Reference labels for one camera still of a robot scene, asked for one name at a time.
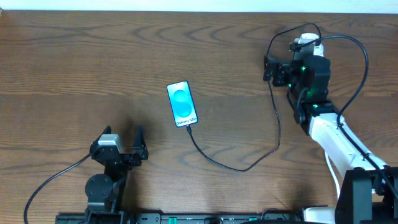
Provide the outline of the blue Samsung smartphone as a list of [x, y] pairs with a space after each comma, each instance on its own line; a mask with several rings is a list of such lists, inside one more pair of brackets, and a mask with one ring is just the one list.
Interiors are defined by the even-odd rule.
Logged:
[[190, 85], [186, 80], [167, 85], [167, 93], [176, 127], [181, 128], [198, 122]]

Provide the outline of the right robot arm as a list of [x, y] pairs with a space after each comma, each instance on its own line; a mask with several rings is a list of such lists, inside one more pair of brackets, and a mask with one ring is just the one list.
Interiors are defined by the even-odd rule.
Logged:
[[301, 211], [307, 223], [397, 223], [397, 168], [375, 156], [350, 130], [328, 96], [330, 61], [317, 55], [283, 62], [264, 57], [264, 80], [288, 88], [294, 118], [343, 178], [335, 207]]

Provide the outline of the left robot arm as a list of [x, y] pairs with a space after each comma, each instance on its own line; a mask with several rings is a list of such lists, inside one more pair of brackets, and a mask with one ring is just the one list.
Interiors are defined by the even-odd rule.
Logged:
[[139, 126], [132, 152], [122, 152], [122, 142], [107, 126], [90, 146], [91, 158], [104, 166], [102, 174], [92, 176], [85, 185], [88, 209], [96, 212], [113, 212], [120, 208], [128, 172], [142, 165], [149, 153], [144, 140], [144, 130]]

